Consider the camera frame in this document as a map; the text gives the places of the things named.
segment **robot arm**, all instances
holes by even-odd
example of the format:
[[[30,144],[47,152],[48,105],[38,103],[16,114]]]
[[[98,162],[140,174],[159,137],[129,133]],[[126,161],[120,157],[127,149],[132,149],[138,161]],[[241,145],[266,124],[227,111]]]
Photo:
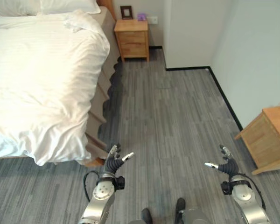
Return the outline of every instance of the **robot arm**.
[[[116,177],[116,171],[131,157],[130,153],[119,159],[120,146],[113,146],[110,150],[103,174],[100,176],[97,186],[92,192],[92,198],[87,205],[78,224],[105,224],[108,218],[109,209],[115,199],[115,191],[124,189],[124,177]]]
[[[238,172],[238,165],[232,157],[230,151],[225,146],[220,145],[224,154],[226,164],[218,165],[206,162],[205,165],[229,175],[229,182],[221,184],[225,195],[231,195],[241,211],[241,215],[246,224],[270,224],[270,220],[263,208],[256,201],[255,193],[250,183],[243,177],[245,175]]]

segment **baseboard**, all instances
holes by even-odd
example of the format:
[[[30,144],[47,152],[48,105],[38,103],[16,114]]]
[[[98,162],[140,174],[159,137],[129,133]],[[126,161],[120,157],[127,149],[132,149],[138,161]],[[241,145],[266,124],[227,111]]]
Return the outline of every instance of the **baseboard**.
[[[242,131],[242,130],[243,130],[243,127],[242,127],[241,123],[239,122],[238,117],[236,116],[236,114],[235,114],[233,108],[231,107],[231,105],[230,105],[230,103],[229,103],[227,97],[225,96],[225,93],[223,92],[223,90],[222,90],[222,88],[221,88],[221,86],[220,86],[220,84],[219,84],[219,82],[218,82],[218,80],[217,80],[217,78],[216,78],[216,76],[215,76],[213,70],[211,69],[210,66],[208,66],[208,69],[209,69],[210,74],[211,74],[211,76],[213,77],[213,79],[214,79],[214,81],[215,81],[215,83],[216,83],[216,86],[217,86],[217,88],[219,89],[220,94],[222,95],[222,97],[223,97],[223,99],[224,99],[224,101],[225,101],[225,103],[226,103],[226,105],[227,105],[227,107],[228,107],[228,110],[230,111],[230,113],[231,113],[231,115],[232,115],[232,117],[233,117],[235,123],[237,124],[239,130]]]
[[[213,72],[213,70],[211,69],[210,66],[184,67],[184,68],[166,68],[166,67],[165,67],[165,69],[166,69],[166,71],[208,69],[208,70],[210,71],[210,74],[211,74],[213,80],[215,81],[215,84],[216,84],[217,88],[218,88],[219,91],[220,91],[221,96],[222,96],[223,99],[224,99],[224,102],[226,103],[226,105],[227,105],[227,107],[228,107],[228,110],[230,111],[230,113],[231,113],[231,115],[232,115],[232,117],[233,117],[235,123],[237,124],[239,130],[240,130],[240,131],[243,130],[243,127],[242,127],[241,123],[239,122],[238,117],[236,116],[236,114],[235,114],[233,108],[231,107],[231,105],[230,105],[230,103],[229,103],[229,101],[228,101],[228,99],[227,99],[225,93],[223,92],[223,90],[222,90],[222,88],[221,88],[221,86],[220,86],[220,84],[219,84],[219,82],[218,82],[218,80],[217,80],[217,78],[216,78],[216,76],[215,76],[215,74],[214,74],[214,72]]]
[[[165,68],[166,71],[180,71],[180,70],[194,70],[194,69],[208,69],[209,66],[199,66],[199,67],[183,67],[183,68]]]
[[[149,46],[149,49],[163,49],[162,46]]]

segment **wall outlet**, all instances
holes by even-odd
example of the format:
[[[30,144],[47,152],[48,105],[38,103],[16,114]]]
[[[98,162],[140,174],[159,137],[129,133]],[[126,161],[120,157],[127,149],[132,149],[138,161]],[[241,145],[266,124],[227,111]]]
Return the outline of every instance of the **wall outlet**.
[[[147,16],[146,17],[148,24],[158,24],[157,16]]]

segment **wall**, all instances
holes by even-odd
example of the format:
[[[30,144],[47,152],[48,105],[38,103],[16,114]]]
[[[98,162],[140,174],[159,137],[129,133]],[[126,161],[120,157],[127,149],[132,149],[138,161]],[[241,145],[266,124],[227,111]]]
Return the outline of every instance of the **wall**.
[[[211,63],[242,126],[280,102],[280,0],[237,0]]]
[[[169,40],[170,40],[170,21],[171,21],[171,6],[172,0],[164,0],[164,41],[163,52],[164,55],[169,55]]]
[[[165,8],[166,5],[171,8],[171,12],[164,10],[167,68],[210,65],[231,2],[178,0],[171,3],[165,0]]]
[[[121,19],[120,6],[132,6],[133,17],[138,13],[157,16],[159,23],[149,25],[149,45],[163,45],[163,0],[113,0],[117,19]]]

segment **purple object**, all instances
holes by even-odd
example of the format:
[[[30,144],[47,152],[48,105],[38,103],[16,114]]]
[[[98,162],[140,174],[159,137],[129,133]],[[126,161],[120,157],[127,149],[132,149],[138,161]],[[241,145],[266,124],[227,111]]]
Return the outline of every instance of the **purple object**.
[[[145,20],[146,20],[145,13],[139,13],[138,14],[138,21],[145,21]]]

